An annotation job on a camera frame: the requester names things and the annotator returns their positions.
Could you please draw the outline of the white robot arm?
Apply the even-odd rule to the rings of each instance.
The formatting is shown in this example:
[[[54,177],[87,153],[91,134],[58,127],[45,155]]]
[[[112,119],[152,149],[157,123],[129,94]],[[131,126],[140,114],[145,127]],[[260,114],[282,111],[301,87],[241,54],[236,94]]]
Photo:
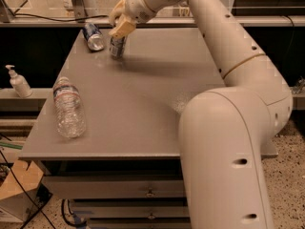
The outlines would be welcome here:
[[[111,35],[122,38],[182,1],[225,83],[196,95],[179,120],[192,229],[274,229],[261,153],[287,124],[293,98],[266,53],[220,0],[121,0]]]

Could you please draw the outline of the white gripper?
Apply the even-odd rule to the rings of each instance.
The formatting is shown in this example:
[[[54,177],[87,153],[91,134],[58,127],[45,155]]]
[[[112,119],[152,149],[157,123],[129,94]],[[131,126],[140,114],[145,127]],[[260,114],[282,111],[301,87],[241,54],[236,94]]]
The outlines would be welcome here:
[[[156,12],[149,8],[145,0],[120,0],[109,15],[109,22],[113,26],[109,36],[121,39],[136,29],[136,23],[147,23],[155,16]]]

